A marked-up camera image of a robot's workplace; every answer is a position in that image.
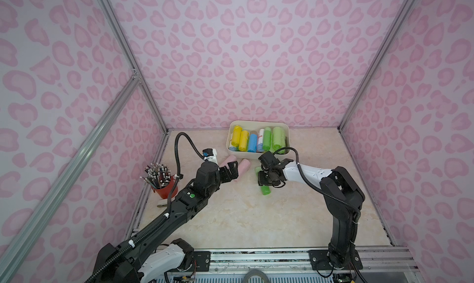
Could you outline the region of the blue trash bag roll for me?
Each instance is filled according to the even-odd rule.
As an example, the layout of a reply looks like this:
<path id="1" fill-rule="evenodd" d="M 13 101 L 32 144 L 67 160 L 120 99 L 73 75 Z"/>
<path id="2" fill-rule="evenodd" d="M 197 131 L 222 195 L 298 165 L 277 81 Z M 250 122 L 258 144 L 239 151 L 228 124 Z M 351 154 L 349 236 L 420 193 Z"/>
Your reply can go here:
<path id="1" fill-rule="evenodd" d="M 257 131 L 251 131 L 249 133 L 248 152 L 250 153 L 257 152 L 258 138 L 259 138 L 259 135 Z"/>

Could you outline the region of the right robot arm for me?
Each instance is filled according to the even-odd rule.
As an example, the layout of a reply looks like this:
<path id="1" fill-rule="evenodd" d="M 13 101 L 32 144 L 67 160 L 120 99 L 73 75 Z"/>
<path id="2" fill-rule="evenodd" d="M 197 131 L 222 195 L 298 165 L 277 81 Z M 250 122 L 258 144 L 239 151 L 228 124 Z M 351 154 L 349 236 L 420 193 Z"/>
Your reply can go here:
<path id="1" fill-rule="evenodd" d="M 327 262 L 335 269 L 343 269 L 353 261 L 360 211 L 365 195 L 346 168 L 316 168 L 291 159 L 259 159 L 260 186 L 280 188 L 287 182 L 307 184 L 323 195 L 326 207 L 333 216 L 332 238 L 328 244 Z"/>

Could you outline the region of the pink trash bag roll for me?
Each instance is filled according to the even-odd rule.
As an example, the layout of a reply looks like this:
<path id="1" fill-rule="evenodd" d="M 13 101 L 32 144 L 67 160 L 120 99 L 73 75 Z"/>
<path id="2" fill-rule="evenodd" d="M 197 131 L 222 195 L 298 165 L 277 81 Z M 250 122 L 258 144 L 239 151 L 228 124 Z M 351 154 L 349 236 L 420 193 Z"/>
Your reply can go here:
<path id="1" fill-rule="evenodd" d="M 247 159 L 243 159 L 238 163 L 238 176 L 243 176 L 251 167 L 251 162 Z"/>
<path id="2" fill-rule="evenodd" d="M 220 167 L 224 167 L 224 166 L 228 166 L 228 163 L 235 162 L 235 161 L 237 161 L 237 157 L 235 157 L 234 155 L 230 155 L 226 159 L 224 159 L 222 162 L 220 162 L 218 165 Z"/>

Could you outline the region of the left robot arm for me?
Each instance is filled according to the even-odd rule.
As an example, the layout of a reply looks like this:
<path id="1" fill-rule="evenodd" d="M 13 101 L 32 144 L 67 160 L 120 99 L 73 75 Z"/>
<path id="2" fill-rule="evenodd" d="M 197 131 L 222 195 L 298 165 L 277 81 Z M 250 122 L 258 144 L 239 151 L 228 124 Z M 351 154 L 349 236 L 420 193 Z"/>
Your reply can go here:
<path id="1" fill-rule="evenodd" d="M 98 253 L 88 283 L 141 283 L 141 267 L 173 232 L 192 220 L 209 202 L 220 185 L 238 178 L 238 162 L 219 167 L 204 161 L 190 185 L 183 188 L 155 220 L 118 246 L 108 243 Z"/>

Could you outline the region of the green trash bag roll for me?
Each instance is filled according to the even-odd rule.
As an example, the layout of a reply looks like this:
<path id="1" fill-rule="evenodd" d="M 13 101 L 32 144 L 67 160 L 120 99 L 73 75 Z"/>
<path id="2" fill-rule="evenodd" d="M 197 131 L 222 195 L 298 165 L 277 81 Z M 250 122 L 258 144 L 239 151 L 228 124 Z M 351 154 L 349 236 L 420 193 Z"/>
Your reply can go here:
<path id="1" fill-rule="evenodd" d="M 272 129 L 270 127 L 264 128 L 264 136 L 262 149 L 264 152 L 269 151 L 272 143 Z"/>
<path id="2" fill-rule="evenodd" d="M 257 166 L 255 168 L 255 173 L 258 176 L 259 172 L 261 171 L 261 167 Z M 269 195 L 271 193 L 270 187 L 268 186 L 260 186 L 260 191 L 262 192 L 262 195 Z"/>

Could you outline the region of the white roll with blue end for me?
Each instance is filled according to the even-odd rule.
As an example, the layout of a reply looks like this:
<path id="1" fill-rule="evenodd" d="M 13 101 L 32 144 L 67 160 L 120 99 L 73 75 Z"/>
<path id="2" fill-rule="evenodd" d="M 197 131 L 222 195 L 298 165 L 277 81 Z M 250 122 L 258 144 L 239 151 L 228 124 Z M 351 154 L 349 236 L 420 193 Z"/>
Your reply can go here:
<path id="1" fill-rule="evenodd" d="M 263 149 L 264 132 L 265 132 L 265 129 L 260 129 L 259 130 L 259 136 L 258 136 L 258 140 L 257 140 L 257 152 L 259 152 L 259 153 L 264 152 L 264 149 Z"/>

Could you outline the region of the light green roll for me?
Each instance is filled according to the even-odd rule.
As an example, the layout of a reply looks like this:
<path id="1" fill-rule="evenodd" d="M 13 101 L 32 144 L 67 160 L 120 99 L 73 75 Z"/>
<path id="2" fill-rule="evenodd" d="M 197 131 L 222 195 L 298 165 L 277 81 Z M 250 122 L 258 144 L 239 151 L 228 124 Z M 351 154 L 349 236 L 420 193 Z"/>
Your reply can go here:
<path id="1" fill-rule="evenodd" d="M 274 127 L 272 130 L 272 147 L 274 150 L 278 150 L 281 148 L 281 133 L 283 128 L 282 127 Z"/>
<path id="2" fill-rule="evenodd" d="M 282 131 L 281 133 L 281 150 L 279 151 L 279 154 L 281 155 L 284 155 L 287 153 L 286 149 L 284 149 L 284 147 L 287 146 L 287 143 L 286 143 L 286 133 L 285 131 Z"/>

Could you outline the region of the yellow trash bag roll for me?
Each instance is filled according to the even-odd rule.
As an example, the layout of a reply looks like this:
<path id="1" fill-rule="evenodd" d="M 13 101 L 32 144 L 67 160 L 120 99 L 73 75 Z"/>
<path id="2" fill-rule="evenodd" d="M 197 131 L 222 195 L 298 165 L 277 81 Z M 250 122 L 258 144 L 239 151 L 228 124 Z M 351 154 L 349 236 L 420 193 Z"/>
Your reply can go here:
<path id="1" fill-rule="evenodd" d="M 242 130 L 239 138 L 238 150 L 240 152 L 247 152 L 249 143 L 249 132 Z"/>
<path id="2" fill-rule="evenodd" d="M 242 127 L 239 125 L 234 126 L 233 131 L 232 131 L 232 138 L 231 138 L 231 146 L 234 148 L 238 148 L 240 144 L 240 137 L 241 137 L 241 132 L 242 132 Z"/>

